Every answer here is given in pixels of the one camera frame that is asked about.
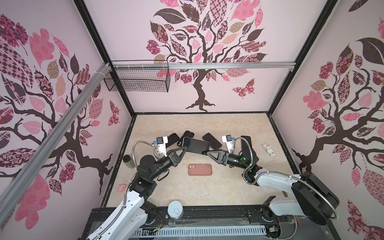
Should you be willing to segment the black smartphone with silver frame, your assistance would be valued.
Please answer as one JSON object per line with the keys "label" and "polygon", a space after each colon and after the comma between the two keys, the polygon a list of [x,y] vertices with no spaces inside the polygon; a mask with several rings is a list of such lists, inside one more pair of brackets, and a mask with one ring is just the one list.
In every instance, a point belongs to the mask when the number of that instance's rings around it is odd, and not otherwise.
{"label": "black smartphone with silver frame", "polygon": [[183,139],[183,147],[187,148],[188,153],[203,155],[210,149],[210,143],[185,137]]}

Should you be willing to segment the pink phone case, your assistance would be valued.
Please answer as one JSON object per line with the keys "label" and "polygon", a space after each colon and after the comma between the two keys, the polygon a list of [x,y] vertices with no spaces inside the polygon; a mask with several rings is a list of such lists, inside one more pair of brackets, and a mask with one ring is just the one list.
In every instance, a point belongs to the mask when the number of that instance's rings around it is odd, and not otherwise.
{"label": "pink phone case", "polygon": [[189,176],[211,176],[213,173],[211,164],[189,164]]}

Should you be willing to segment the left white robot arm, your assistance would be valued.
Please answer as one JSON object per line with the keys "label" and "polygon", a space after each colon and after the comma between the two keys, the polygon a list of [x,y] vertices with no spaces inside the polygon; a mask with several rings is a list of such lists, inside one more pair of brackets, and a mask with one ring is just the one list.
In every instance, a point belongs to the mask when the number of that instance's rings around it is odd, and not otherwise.
{"label": "left white robot arm", "polygon": [[141,158],[133,179],[124,191],[122,202],[110,216],[88,237],[88,240],[128,240],[141,226],[156,206],[148,201],[154,192],[159,176],[181,163],[187,147],[167,152],[156,160],[152,155]]}

